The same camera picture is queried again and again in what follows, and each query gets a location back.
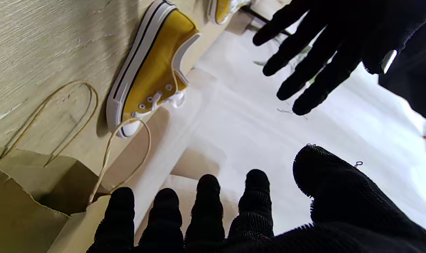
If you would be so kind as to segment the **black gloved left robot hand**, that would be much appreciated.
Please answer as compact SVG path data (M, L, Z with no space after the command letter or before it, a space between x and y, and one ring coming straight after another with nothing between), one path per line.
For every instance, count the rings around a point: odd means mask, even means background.
M313 42L307 56L280 86L287 100L310 85L294 102L303 116L323 103L362 63L369 74L386 74L407 42L426 23L426 0L292 0L253 37L263 45L299 21L263 67L272 76Z

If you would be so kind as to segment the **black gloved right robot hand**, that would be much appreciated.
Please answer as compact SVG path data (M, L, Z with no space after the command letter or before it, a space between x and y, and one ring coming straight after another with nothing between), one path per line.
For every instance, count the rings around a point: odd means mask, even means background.
M220 185L203 175L191 221L182 233L179 199L170 188L155 196L148 224L134 246L134 194L113 191L88 253L426 253L426 230L413 222L355 165L324 148L303 147L293 162L299 190L313 201L312 223L273 232L270 182L248 172L238 216L223 228Z

